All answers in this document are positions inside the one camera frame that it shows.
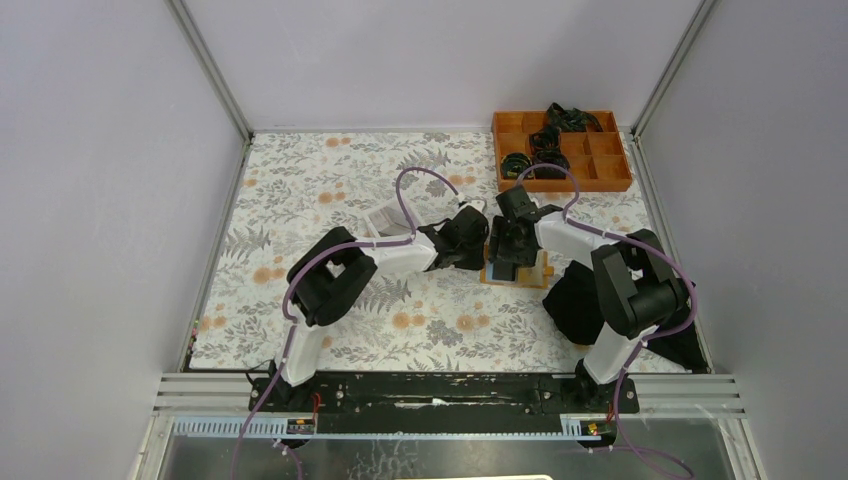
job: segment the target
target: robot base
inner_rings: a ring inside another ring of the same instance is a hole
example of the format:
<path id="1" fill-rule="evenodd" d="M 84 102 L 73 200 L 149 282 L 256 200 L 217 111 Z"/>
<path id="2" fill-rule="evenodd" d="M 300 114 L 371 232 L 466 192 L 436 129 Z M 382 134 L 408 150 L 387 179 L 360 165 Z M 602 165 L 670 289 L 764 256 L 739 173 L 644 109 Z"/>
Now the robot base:
<path id="1" fill-rule="evenodd" d="M 252 384 L 251 409 L 268 378 Z M 591 435 L 608 440 L 611 397 L 586 399 L 585 391 L 572 375 L 319 371 L 297 387 L 275 386 L 259 411 L 312 412 L 317 393 L 319 434 L 558 435 L 567 415 L 595 418 L 585 422 L 587 432 L 597 428 Z M 626 379 L 621 413 L 639 412 L 635 392 Z"/>

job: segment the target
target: glass panel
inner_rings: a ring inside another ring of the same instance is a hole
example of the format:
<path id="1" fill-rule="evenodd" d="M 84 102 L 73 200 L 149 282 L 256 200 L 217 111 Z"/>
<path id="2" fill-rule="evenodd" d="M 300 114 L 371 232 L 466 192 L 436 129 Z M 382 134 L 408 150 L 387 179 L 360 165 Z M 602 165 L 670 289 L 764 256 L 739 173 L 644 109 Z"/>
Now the glass panel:
<path id="1" fill-rule="evenodd" d="M 623 422 L 631 441 L 686 462 L 698 478 L 733 478 L 721 432 L 707 419 Z M 173 436 L 163 479 L 229 479 L 233 438 Z M 498 440 L 312 440 L 296 450 L 305 478 L 407 479 L 544 474 L 554 479 L 656 479 L 632 453 L 587 453 L 575 442 Z M 679 467 L 651 458 L 683 475 Z M 297 478 L 290 455 L 272 441 L 245 440 L 236 478 Z"/>

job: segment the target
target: orange compartment tray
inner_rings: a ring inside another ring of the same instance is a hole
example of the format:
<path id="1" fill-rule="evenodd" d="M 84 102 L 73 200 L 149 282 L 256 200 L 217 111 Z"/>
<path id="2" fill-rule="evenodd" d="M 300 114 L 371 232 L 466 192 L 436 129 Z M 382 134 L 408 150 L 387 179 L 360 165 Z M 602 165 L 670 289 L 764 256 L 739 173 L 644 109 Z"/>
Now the orange compartment tray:
<path id="1" fill-rule="evenodd" d="M 591 123 L 586 132 L 563 133 L 560 135 L 560 150 L 571 173 L 580 183 L 583 192 L 624 192 L 633 183 L 624 145 L 618 133 L 615 117 L 608 110 L 589 111 L 598 118 L 603 132 L 598 132 Z M 501 160 L 514 152 L 522 152 L 530 158 L 530 134 L 545 125 L 545 112 L 495 112 L 492 132 L 495 137 L 495 168 L 498 175 L 498 191 L 503 192 L 515 185 L 515 180 L 501 176 Z M 573 192 L 574 186 L 568 179 L 525 179 L 522 182 L 528 192 Z"/>

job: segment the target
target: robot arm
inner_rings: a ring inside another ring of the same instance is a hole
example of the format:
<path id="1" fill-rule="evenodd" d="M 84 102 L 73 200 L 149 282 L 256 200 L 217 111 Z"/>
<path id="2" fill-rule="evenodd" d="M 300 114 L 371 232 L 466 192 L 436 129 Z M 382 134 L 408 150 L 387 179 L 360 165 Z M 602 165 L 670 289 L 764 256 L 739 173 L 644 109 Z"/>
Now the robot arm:
<path id="1" fill-rule="evenodd" d="M 538 207 L 521 186 L 496 199 L 503 216 L 493 222 L 489 261 L 500 267 L 494 274 L 510 280 L 516 268 L 533 265 L 538 249 L 562 253 L 594 272 L 605 323 L 576 368 L 585 384 L 584 397 L 592 397 L 618 379 L 638 343 L 683 308 L 688 293 L 660 259 L 567 223 L 560 208 Z M 662 251 L 648 230 L 629 236 Z M 641 271 L 641 278 L 634 280 L 632 271 Z"/>
<path id="2" fill-rule="evenodd" d="M 443 225 L 418 227 L 411 243 L 397 246 L 347 248 L 314 265 L 294 287 L 292 303 L 298 317 L 283 348 L 275 358 L 282 377 L 291 386 L 309 380 L 318 366 L 323 330 L 341 319 L 375 274 L 424 272 L 455 267 L 483 268 L 483 245 L 489 222 L 483 202 L 461 203 L 454 218 Z M 318 241 L 289 271 L 288 281 L 307 263 L 330 248 L 345 243 L 374 244 L 372 238 L 357 239 L 344 227 L 336 227 Z"/>

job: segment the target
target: black cloth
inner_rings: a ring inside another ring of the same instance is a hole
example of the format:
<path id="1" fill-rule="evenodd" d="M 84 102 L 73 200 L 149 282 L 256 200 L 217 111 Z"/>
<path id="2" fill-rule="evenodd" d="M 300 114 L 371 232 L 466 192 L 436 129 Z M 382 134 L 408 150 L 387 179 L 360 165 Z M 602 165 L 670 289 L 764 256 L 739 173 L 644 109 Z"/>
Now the black cloth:
<path id="1" fill-rule="evenodd" d="M 557 329 L 572 343 L 593 345 L 598 339 L 604 318 L 598 303 L 594 273 L 585 265 L 571 262 L 562 278 L 542 300 L 542 305 L 553 318 Z M 686 321 L 688 315 L 689 307 L 685 307 L 663 322 L 658 330 L 674 328 Z M 648 342 L 648 350 L 694 373 L 708 371 L 695 324 L 676 335 L 651 340 Z"/>

